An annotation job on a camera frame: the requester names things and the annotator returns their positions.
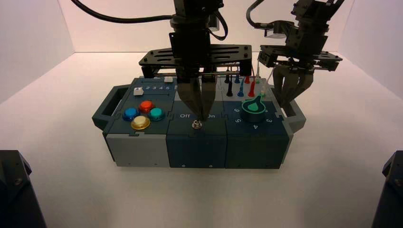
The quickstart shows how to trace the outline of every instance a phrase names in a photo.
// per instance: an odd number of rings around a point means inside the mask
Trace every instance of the teal button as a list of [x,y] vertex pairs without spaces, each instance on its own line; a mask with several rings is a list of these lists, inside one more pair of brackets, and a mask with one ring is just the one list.
[[160,121],[164,118],[164,116],[164,112],[161,108],[153,108],[148,114],[148,117],[152,121]]

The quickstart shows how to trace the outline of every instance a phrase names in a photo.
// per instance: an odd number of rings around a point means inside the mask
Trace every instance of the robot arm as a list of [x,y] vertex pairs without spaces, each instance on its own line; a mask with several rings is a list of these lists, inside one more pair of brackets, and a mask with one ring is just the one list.
[[[325,33],[329,30],[327,22],[344,0],[299,0],[291,12],[299,21],[298,26],[283,20],[267,24],[254,22],[250,13],[263,1],[254,2],[247,10],[246,18],[254,28],[265,30],[266,37],[286,38],[285,46],[262,45],[259,54],[259,62],[274,67],[275,96],[284,107],[311,86],[314,70],[335,71],[342,60],[322,49],[327,40]],[[279,56],[288,60],[279,60]]]

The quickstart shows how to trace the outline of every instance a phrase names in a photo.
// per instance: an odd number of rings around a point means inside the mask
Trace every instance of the teal knob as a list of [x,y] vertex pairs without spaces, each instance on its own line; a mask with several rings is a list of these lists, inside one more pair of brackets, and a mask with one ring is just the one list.
[[148,114],[148,117],[151,121],[160,121],[165,117],[165,113],[161,108],[153,108]]
[[240,112],[241,118],[249,123],[259,123],[265,119],[266,106],[259,95],[253,100],[247,100],[242,103]]

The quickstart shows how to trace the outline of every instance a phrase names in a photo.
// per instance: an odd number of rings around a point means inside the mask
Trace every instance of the screw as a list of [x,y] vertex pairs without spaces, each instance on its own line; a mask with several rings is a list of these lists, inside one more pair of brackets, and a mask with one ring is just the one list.
[[15,180],[14,180],[14,185],[15,185],[15,186],[19,186],[21,183],[22,183],[22,179],[21,179],[21,178],[18,178],[18,179],[15,179]]
[[398,186],[398,187],[403,187],[403,179],[395,179],[394,183]]

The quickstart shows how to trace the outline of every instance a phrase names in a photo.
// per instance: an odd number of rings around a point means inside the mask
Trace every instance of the black metal bracket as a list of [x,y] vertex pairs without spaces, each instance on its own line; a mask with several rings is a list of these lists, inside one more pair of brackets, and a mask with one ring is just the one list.
[[[241,76],[250,76],[252,72],[251,45],[211,44],[206,60],[196,63],[200,67],[211,67],[229,63],[238,63]],[[154,78],[160,69],[174,69],[182,65],[181,58],[174,58],[172,48],[149,51],[139,64],[145,78]]]
[[303,60],[301,69],[306,69],[306,61],[311,64],[311,69],[335,71],[339,62],[343,59],[328,51],[322,51],[319,55],[304,55],[288,48],[287,46],[262,45],[260,46],[259,62],[267,67],[275,67],[277,64],[298,67],[298,62],[279,60],[278,57],[287,57]]

